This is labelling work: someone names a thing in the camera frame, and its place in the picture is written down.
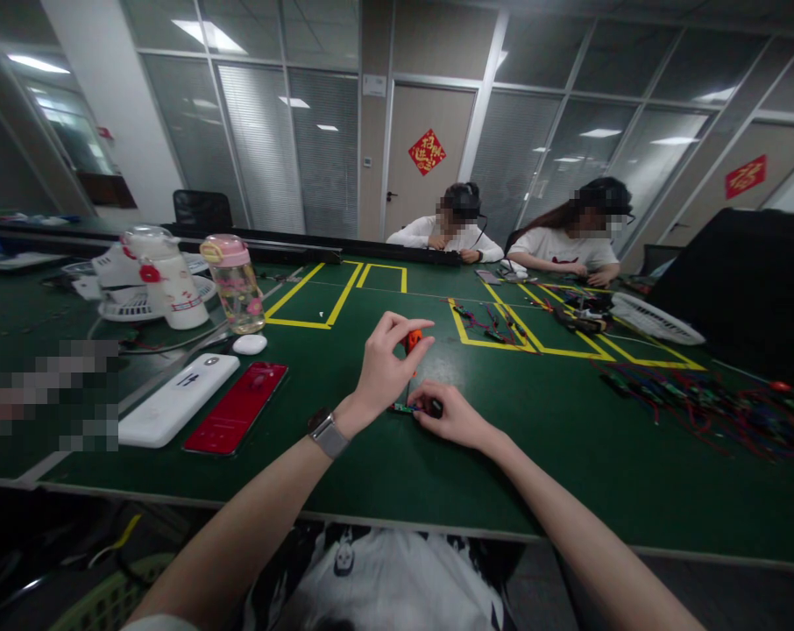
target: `door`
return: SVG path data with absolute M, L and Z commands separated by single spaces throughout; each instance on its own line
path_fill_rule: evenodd
M 727 175 L 765 156 L 765 181 L 727 199 Z M 665 245 L 686 245 L 710 219 L 728 206 L 759 209 L 794 170 L 794 127 L 752 123 L 736 141 L 712 177 L 701 188 L 690 207 L 662 241 Z
M 458 177 L 475 91 L 417 88 L 394 89 L 391 153 L 384 238 L 420 216 L 434 215 L 435 204 Z M 446 158 L 424 174 L 408 150 L 432 130 Z

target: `pink bottle cap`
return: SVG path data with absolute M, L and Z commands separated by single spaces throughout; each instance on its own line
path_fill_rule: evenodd
M 210 235 L 198 251 L 216 267 L 239 267 L 251 262 L 248 248 L 236 235 Z

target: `smartwatch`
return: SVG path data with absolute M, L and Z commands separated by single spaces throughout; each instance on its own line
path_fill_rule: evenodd
M 307 433 L 330 458 L 335 460 L 351 443 L 336 427 L 333 411 L 321 408 L 307 421 Z

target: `gray watch strap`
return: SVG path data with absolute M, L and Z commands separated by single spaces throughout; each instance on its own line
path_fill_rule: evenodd
M 312 439 L 318 443 L 318 446 L 323 449 L 324 453 L 330 456 L 333 460 L 341 456 L 342 451 L 350 444 L 342 433 L 338 431 L 336 423 L 333 420 L 333 413 L 325 418 L 313 431 L 309 432 Z

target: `person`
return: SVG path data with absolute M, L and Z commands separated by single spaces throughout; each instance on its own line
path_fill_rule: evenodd
M 409 331 L 433 324 L 386 312 L 365 343 L 356 390 L 338 404 L 332 421 L 316 415 L 327 418 L 318 424 L 319 437 L 304 434 L 239 491 L 154 582 L 126 629 L 219 629 L 252 581 L 270 573 L 266 566 L 281 544 L 287 544 L 295 517 L 333 464 L 337 444 L 321 440 L 324 423 L 332 422 L 354 449 L 353 439 L 397 400 L 435 338 L 424 337 L 404 359 L 394 355 L 394 347 Z M 702 628 L 619 537 L 480 416 L 454 386 L 425 380 L 408 403 L 419 408 L 414 415 L 421 427 L 479 451 L 499 466 L 614 626 L 644 631 Z M 438 418 L 428 413 L 441 407 Z M 273 624 L 267 626 L 508 628 L 499 594 L 477 578 L 463 549 L 457 552 L 440 535 L 387 532 L 390 537 L 378 532 L 360 538 L 322 529 L 314 544 L 289 544 L 315 550 L 311 562 L 284 574 L 269 589 L 276 595 L 288 592 L 293 581 L 297 585 L 294 593 L 287 593 L 283 609 L 274 608 Z M 251 590 L 249 599 L 256 586 Z M 253 613 L 245 613 L 244 620 L 255 628 Z
M 509 260 L 544 272 L 574 273 L 609 287 L 620 272 L 608 238 L 631 216 L 631 194 L 612 177 L 593 180 L 568 202 L 540 215 L 508 239 Z M 513 271 L 520 271 L 512 266 Z
M 386 243 L 455 250 L 465 263 L 495 263 L 503 252 L 475 223 L 481 207 L 476 183 L 457 182 L 443 194 L 437 214 L 415 219 Z

